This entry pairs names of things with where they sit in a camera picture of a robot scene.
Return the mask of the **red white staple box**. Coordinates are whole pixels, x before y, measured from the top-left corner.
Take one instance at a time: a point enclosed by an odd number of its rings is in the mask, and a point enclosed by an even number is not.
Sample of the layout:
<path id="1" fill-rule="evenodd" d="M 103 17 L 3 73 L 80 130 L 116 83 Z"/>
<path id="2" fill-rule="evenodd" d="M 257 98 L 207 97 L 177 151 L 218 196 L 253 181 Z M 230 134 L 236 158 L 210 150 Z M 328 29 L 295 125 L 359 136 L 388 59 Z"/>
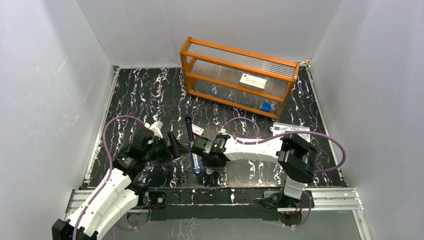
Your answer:
<path id="1" fill-rule="evenodd" d="M 201 127 L 199 127 L 199 126 L 197 126 L 197 125 L 195 125 L 195 124 L 193 124 L 192 126 L 191 126 L 191 128 L 192 128 L 192 132 L 193 132 L 193 134 L 195 135 L 195 136 L 202 136 L 203 135 L 203 133 L 204 133 L 204 129 L 203 128 L 201 128 Z"/>

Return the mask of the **small blue box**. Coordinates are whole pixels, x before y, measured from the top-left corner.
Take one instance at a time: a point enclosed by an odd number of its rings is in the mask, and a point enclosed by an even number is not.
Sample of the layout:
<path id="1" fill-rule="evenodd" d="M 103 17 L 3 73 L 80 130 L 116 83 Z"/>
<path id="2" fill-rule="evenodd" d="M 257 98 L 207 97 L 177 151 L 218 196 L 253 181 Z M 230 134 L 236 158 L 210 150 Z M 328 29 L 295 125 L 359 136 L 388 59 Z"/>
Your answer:
<path id="1" fill-rule="evenodd" d="M 262 110 L 263 112 L 267 112 L 267 113 L 269 113 L 269 112 L 271 111 L 271 109 L 272 109 L 272 106 L 271 106 L 269 103 L 267 103 L 267 102 L 264 102 L 264 103 L 262 104 L 262 106 L 261 106 L 261 110 Z"/>

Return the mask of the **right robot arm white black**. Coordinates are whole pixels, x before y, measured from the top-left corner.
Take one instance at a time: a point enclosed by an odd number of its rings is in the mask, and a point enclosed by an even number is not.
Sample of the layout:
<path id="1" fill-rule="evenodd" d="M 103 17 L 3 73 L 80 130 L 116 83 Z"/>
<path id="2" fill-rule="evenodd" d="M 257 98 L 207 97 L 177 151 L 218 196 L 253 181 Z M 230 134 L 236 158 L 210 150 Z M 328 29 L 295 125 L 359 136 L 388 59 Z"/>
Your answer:
<path id="1" fill-rule="evenodd" d="M 306 187 L 313 182 L 318 157 L 318 150 L 295 131 L 255 141 L 234 138 L 226 133 L 218 134 L 215 139 L 198 137 L 190 150 L 212 170 L 238 160 L 279 164 L 286 173 L 281 199 L 288 207 L 295 207 Z"/>

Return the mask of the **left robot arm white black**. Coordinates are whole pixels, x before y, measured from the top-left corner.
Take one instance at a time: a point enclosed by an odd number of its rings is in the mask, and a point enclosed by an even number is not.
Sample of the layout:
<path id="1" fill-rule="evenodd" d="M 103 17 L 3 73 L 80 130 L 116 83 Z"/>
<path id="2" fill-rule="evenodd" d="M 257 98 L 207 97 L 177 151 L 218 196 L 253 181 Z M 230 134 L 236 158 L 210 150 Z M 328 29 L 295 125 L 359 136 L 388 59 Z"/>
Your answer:
<path id="1" fill-rule="evenodd" d="M 136 179 L 146 163 L 164 164 L 189 152 L 171 131 L 166 136 L 147 135 L 147 132 L 137 131 L 84 203 L 66 219 L 53 224 L 52 239 L 101 240 L 129 210 L 147 206 L 148 187 Z"/>

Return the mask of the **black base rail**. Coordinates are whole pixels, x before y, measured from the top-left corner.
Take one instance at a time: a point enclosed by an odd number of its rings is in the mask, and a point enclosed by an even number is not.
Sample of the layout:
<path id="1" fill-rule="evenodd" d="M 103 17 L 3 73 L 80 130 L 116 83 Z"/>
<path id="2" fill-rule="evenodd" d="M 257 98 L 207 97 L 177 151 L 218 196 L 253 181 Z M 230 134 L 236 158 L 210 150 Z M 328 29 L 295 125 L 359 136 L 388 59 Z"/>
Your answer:
<path id="1" fill-rule="evenodd" d="M 315 207 L 310 190 L 292 199 L 283 195 L 282 187 L 151 188 L 147 195 L 154 221 L 261 219 L 298 224 Z"/>

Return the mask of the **orange wooden shelf rack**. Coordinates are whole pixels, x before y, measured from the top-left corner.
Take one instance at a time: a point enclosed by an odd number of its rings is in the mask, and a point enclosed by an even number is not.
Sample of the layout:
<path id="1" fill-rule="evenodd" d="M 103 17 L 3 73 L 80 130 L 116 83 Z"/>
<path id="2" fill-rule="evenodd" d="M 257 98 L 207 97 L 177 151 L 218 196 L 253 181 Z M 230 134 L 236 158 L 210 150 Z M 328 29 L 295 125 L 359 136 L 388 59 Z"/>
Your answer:
<path id="1" fill-rule="evenodd" d="M 300 62 L 188 37 L 180 48 L 188 94 L 279 119 L 298 79 Z M 242 74 L 266 79 L 263 92 L 239 86 Z M 263 103 L 271 111 L 261 110 Z"/>

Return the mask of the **white cardboard box red labels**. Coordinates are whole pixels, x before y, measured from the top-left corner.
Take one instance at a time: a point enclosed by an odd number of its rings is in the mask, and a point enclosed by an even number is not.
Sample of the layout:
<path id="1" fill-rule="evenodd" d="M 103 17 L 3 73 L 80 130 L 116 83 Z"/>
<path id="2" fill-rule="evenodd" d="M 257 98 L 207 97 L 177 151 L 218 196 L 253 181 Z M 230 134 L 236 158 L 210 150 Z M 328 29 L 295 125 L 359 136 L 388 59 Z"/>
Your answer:
<path id="1" fill-rule="evenodd" d="M 266 83 L 267 80 L 265 78 L 257 77 L 247 73 L 243 73 L 239 80 L 239 86 L 257 92 L 263 92 L 266 87 Z"/>

